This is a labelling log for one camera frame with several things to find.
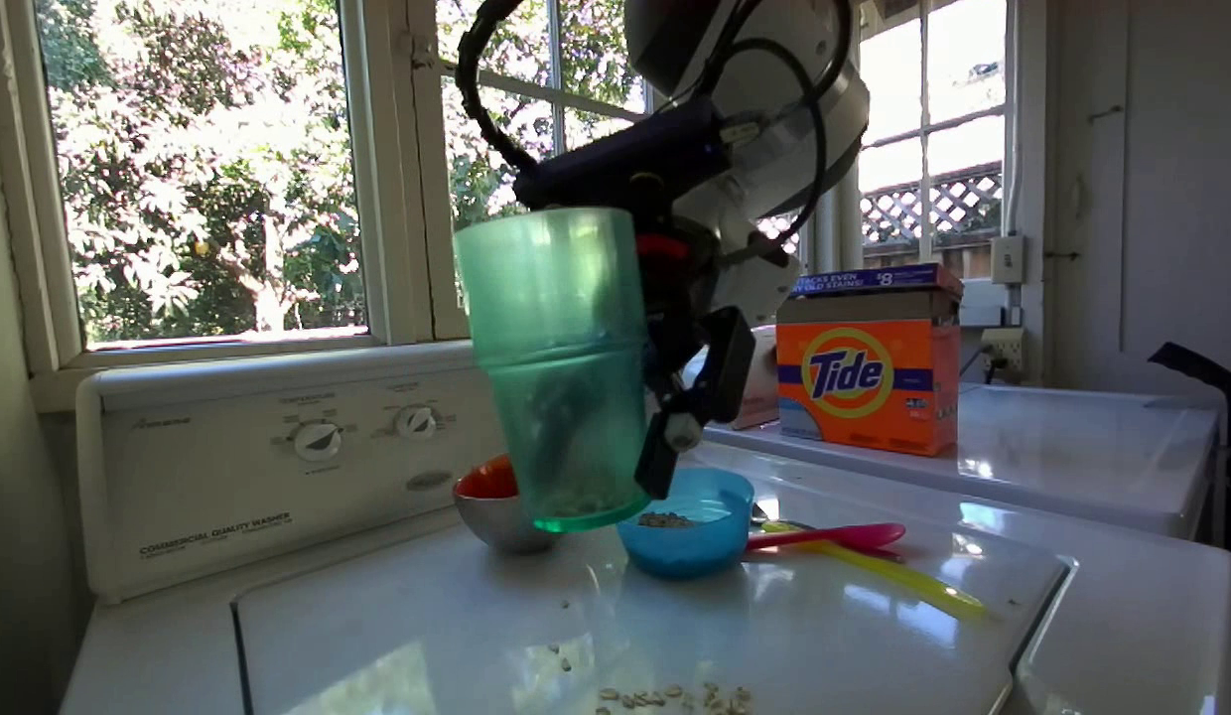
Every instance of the white washing machine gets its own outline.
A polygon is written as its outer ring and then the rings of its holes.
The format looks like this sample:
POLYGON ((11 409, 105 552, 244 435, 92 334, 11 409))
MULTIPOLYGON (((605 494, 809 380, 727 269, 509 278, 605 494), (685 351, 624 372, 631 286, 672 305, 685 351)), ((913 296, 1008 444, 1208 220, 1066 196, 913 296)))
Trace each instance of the white washing machine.
POLYGON ((1212 507, 1220 450, 1220 409, 1212 407, 1151 395, 964 386, 956 409, 962 444, 947 456, 825 444, 779 420, 714 427, 710 436, 1144 534, 1196 538, 1212 507))
POLYGON ((1231 713, 1231 556, 763 450, 686 464, 901 559, 654 582, 612 530, 497 556, 449 480, 501 452, 467 347, 105 372, 100 597, 65 713, 1231 713))

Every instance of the tide detergent box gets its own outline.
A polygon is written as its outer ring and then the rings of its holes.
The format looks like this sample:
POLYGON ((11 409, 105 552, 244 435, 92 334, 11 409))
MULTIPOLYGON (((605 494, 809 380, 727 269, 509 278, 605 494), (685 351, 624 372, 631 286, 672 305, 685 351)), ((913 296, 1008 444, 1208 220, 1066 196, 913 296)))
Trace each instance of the tide detergent box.
POLYGON ((807 274, 779 305, 779 427, 800 436, 950 452, 962 281, 928 265, 807 274))

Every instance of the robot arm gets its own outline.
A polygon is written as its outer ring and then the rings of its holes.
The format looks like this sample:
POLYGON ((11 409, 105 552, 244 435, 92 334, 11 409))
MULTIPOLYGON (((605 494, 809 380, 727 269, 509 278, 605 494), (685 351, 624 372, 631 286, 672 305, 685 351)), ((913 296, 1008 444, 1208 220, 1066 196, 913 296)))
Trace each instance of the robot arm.
POLYGON ((648 302, 648 390, 661 400, 641 486, 668 494, 677 452, 731 420, 752 323, 800 278, 788 240, 853 163, 865 86, 850 68, 853 0, 629 0, 637 72, 672 108, 538 163, 476 101, 476 56, 519 0, 486 0, 460 41, 459 86, 480 137, 518 167, 525 208, 624 208, 648 302), (800 212, 768 240, 763 220, 800 212), (692 386, 680 370, 709 347, 692 386))

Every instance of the window pane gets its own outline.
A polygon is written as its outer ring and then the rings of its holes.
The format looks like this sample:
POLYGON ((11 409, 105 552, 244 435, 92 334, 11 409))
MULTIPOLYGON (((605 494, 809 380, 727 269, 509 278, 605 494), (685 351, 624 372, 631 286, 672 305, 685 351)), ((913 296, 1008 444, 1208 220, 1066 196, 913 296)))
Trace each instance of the window pane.
MULTIPOLYGON (((441 0, 441 61, 459 63, 459 43, 486 0, 441 0)), ((490 41, 480 72, 549 86, 549 0, 525 0, 490 41)))
POLYGON ((564 90, 629 108, 637 72, 624 47, 624 0, 562 0, 564 90))
POLYGON ((598 110, 564 110, 570 117, 570 149, 583 149, 594 139, 624 130, 631 121, 598 117, 598 110))
POLYGON ((40 4, 87 347, 363 326, 331 0, 40 4))
POLYGON ((858 157, 861 243, 922 240, 922 139, 858 157))
POLYGON ((897 24, 861 41, 858 72, 870 90, 865 139, 885 139, 922 127, 922 24, 897 24))
POLYGON ((1003 117, 928 137, 928 223, 939 235, 1003 232, 1003 158, 1003 117))
MULTIPOLYGON (((512 137, 527 157, 554 149, 554 108, 509 90, 480 90, 494 122, 512 137)), ((459 84, 447 77, 447 153, 449 153, 449 202, 452 225, 494 213, 518 213, 512 167, 486 145, 480 127, 467 117, 459 84)))
POLYGON ((928 121, 1005 105, 1008 0, 955 0, 928 16, 928 121))

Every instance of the tide logo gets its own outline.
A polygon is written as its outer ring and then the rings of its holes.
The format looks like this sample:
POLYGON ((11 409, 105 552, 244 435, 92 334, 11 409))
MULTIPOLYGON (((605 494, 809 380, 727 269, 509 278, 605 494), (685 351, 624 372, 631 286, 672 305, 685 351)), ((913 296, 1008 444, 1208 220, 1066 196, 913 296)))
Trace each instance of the tide logo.
POLYGON ((895 395, 895 356, 865 330, 825 330, 807 347, 803 390, 842 420, 879 412, 895 395))

